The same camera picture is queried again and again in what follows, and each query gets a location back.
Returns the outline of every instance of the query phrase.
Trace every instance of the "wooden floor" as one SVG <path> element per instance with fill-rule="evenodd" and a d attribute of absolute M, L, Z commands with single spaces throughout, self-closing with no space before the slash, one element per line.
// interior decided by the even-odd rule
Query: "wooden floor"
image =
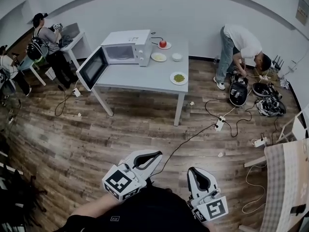
<path fill-rule="evenodd" d="M 18 92 L 11 97 L 12 106 L 18 107 L 18 98 L 22 108 L 12 126 L 9 144 L 11 165 L 23 170 L 25 176 L 37 177 L 36 185 L 48 191 L 41 197 L 41 203 L 47 212 L 36 212 L 36 219 L 43 225 L 38 231 L 53 231 L 64 225 L 70 213 L 81 204 L 100 197 L 101 179 L 112 164 L 117 164 L 134 150 L 155 149 L 164 154 L 158 167 L 160 170 L 172 151 L 184 140 L 199 132 L 202 128 L 216 123 L 204 108 L 205 102 L 228 97 L 228 88 L 221 91 L 212 80 L 212 63 L 191 60 L 189 68 L 189 93 L 185 97 L 180 125 L 173 126 L 177 96 L 149 91 L 103 88 L 107 101 L 114 110 L 109 117 L 96 98 L 81 84 L 81 97 L 70 97 L 63 115 L 55 116 L 55 107 L 63 100 L 63 92 L 50 81 L 41 70 L 47 86 L 42 86 L 31 72 L 26 79 L 32 85 L 32 93 L 25 97 Z M 280 88 L 287 114 L 277 120 L 283 125 L 298 109 L 291 91 Z M 253 92 L 246 104 L 226 116 L 236 133 L 236 121 L 250 118 L 245 109 L 253 106 L 257 97 Z M 233 106 L 228 102 L 209 103 L 211 113 L 224 115 Z M 230 136 L 227 125 L 218 133 L 210 128 L 184 144 L 170 159 L 163 173 L 153 177 L 154 185 L 171 188 L 185 200 L 189 191 L 186 172 L 189 167 L 203 168 L 213 174 L 223 195 L 227 198 L 229 214 L 217 219 L 218 232 L 238 231 L 240 224 L 261 225 L 264 209 L 246 215 L 242 207 L 263 193 L 245 182 L 248 169 L 243 168 L 246 161 L 263 156 L 262 148 L 254 148 L 253 138 L 260 133 L 271 138 L 275 118 L 260 116 L 254 107 L 250 122 L 239 123 L 237 137 Z M 1 110 L 2 120 L 8 114 L 8 108 Z M 249 181 L 267 186 L 266 170 L 256 170 Z M 265 202 L 266 196 L 249 210 Z"/>

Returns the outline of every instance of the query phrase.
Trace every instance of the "person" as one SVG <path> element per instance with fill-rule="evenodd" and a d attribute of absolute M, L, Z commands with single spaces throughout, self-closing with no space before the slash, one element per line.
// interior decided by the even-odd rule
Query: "person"
<path fill-rule="evenodd" d="M 7 77 L 17 82 L 21 90 L 28 96 L 32 90 L 30 85 L 25 81 L 24 75 L 16 67 L 17 58 L 11 59 L 6 55 L 5 46 L 0 47 L 0 68 L 4 69 Z"/>
<path fill-rule="evenodd" d="M 194 219 L 186 202 L 170 189 L 143 188 L 120 203 L 111 194 L 75 210 L 57 232 L 93 231 L 194 231 L 216 232 L 208 222 Z"/>
<path fill-rule="evenodd" d="M 261 43 L 244 27 L 226 24 L 221 29 L 220 35 L 222 42 L 221 58 L 216 76 L 213 78 L 219 89 L 225 89 L 226 73 L 233 73 L 234 65 L 242 76 L 247 76 L 246 58 L 254 58 L 255 67 L 261 72 L 270 68 L 271 60 L 262 52 Z"/>
<path fill-rule="evenodd" d="M 54 33 L 50 29 L 44 27 L 44 15 L 41 13 L 34 16 L 32 23 L 35 28 L 33 36 L 43 39 L 48 45 L 49 52 L 46 56 L 47 62 L 52 66 L 59 82 L 61 82 L 65 88 L 70 88 L 70 84 L 75 83 L 78 80 L 78 77 L 72 73 L 68 62 L 56 43 L 59 36 L 59 30 L 56 29 Z M 65 79 L 62 71 L 69 78 L 69 81 Z"/>

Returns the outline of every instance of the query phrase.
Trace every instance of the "plate of yellow food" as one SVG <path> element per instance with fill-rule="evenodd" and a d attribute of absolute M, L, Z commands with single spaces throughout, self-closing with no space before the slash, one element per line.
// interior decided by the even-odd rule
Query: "plate of yellow food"
<path fill-rule="evenodd" d="M 174 72 L 170 75 L 169 79 L 176 85 L 184 85 L 188 82 L 188 76 L 183 72 Z"/>
<path fill-rule="evenodd" d="M 159 53 L 159 52 L 152 53 L 151 58 L 157 62 L 164 62 L 167 59 L 167 57 L 164 54 Z"/>

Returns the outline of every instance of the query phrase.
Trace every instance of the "red apple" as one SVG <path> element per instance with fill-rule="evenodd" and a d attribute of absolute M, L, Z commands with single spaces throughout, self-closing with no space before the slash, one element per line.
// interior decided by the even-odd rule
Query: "red apple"
<path fill-rule="evenodd" d="M 160 45 L 160 47 L 164 48 L 164 47 L 166 47 L 167 43 L 166 43 L 166 41 L 160 41 L 159 45 Z"/>

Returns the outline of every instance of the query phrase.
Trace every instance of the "white t-shirt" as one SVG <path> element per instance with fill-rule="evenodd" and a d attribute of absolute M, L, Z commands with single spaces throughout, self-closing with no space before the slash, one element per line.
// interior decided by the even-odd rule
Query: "white t-shirt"
<path fill-rule="evenodd" d="M 224 34 L 232 39 L 242 58 L 253 58 L 262 51 L 258 39 L 242 26 L 226 24 Z"/>
<path fill-rule="evenodd" d="M 18 74 L 18 69 L 16 66 L 11 66 L 13 60 L 7 56 L 1 56 L 0 58 L 0 68 L 3 68 L 6 73 L 10 73 L 10 78 L 14 78 Z"/>

